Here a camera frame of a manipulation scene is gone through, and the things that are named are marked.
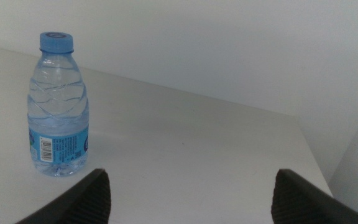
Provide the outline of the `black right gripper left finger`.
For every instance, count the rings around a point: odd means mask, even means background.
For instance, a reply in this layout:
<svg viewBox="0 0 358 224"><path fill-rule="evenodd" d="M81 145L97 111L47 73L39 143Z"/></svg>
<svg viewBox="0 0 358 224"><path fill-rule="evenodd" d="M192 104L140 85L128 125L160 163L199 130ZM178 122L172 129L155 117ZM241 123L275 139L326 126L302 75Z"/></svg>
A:
<svg viewBox="0 0 358 224"><path fill-rule="evenodd" d="M108 173L95 169L61 196L19 223L107 223L111 212Z"/></svg>

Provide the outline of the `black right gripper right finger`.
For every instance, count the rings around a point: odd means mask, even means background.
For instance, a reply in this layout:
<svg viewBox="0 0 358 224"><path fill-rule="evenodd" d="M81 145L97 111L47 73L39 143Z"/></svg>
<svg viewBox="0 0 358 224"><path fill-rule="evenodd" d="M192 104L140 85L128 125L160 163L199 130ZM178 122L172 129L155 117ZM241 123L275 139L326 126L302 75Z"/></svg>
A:
<svg viewBox="0 0 358 224"><path fill-rule="evenodd" d="M271 215L274 224L358 224L358 212L292 171L275 178Z"/></svg>

